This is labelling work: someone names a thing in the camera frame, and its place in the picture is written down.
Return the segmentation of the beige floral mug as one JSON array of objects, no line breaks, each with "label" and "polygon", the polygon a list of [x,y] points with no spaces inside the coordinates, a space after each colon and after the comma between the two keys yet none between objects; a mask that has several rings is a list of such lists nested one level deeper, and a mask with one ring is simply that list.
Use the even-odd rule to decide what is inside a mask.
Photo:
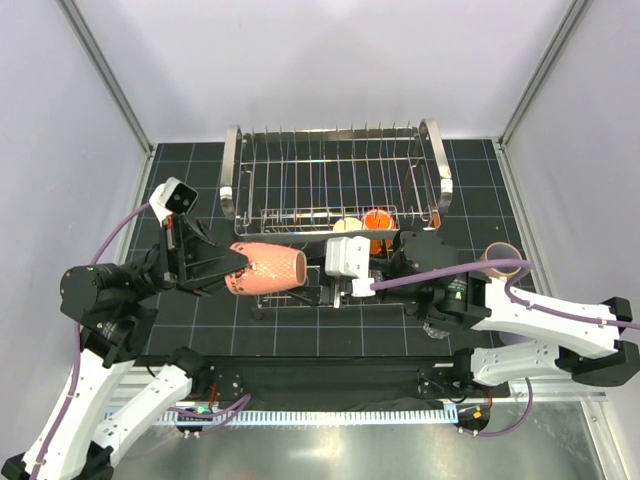
[{"label": "beige floral mug", "polygon": [[362,229],[362,221],[356,217],[340,218],[332,226],[332,231],[335,233],[361,231]]}]

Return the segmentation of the salmon pink patterned cup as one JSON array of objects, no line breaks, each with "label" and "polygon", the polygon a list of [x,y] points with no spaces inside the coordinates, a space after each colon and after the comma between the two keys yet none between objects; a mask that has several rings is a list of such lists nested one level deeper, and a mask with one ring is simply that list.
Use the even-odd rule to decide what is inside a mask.
[{"label": "salmon pink patterned cup", "polygon": [[307,257],[291,247],[236,242],[231,250],[248,258],[248,265],[227,275],[227,289],[238,296],[279,293],[301,287],[307,280]]}]

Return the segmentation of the orange mug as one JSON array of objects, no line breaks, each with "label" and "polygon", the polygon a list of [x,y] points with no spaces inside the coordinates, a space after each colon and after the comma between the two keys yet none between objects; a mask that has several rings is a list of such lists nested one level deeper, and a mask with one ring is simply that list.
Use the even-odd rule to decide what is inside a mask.
[{"label": "orange mug", "polygon": [[[365,230],[391,231],[396,229],[396,220],[393,215],[382,209],[367,211],[362,216],[361,223]],[[376,257],[387,255],[391,251],[392,245],[393,237],[374,239],[370,243],[371,255]]]}]

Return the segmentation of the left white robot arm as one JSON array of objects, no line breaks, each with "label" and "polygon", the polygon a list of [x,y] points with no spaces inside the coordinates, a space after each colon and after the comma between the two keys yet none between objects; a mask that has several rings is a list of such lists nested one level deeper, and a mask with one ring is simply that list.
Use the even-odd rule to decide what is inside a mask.
[{"label": "left white robot arm", "polygon": [[7,479],[109,479],[133,444],[178,401],[201,400],[213,368],[188,347],[174,351],[156,377],[116,414],[103,414],[143,353],[158,312],[144,300],[169,290],[216,291],[248,258],[214,241],[197,220],[169,214],[159,241],[130,261],[67,270],[60,282],[62,314],[76,335],[70,376],[31,448],[7,459]]}]

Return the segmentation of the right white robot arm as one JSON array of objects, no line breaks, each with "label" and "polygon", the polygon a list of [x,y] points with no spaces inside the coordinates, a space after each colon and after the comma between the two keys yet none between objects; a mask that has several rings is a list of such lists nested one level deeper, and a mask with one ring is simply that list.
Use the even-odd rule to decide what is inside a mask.
[{"label": "right white robot arm", "polygon": [[373,252],[363,232],[304,246],[320,269],[322,289],[335,299],[372,299],[404,306],[407,314],[444,335],[498,332],[518,342],[473,347],[455,355],[452,388],[473,396],[520,378],[561,374],[594,387],[626,384],[639,372],[639,347],[622,339],[633,327],[627,300],[572,303],[516,287],[532,265],[519,257],[462,263],[456,248],[432,229],[401,230]]}]

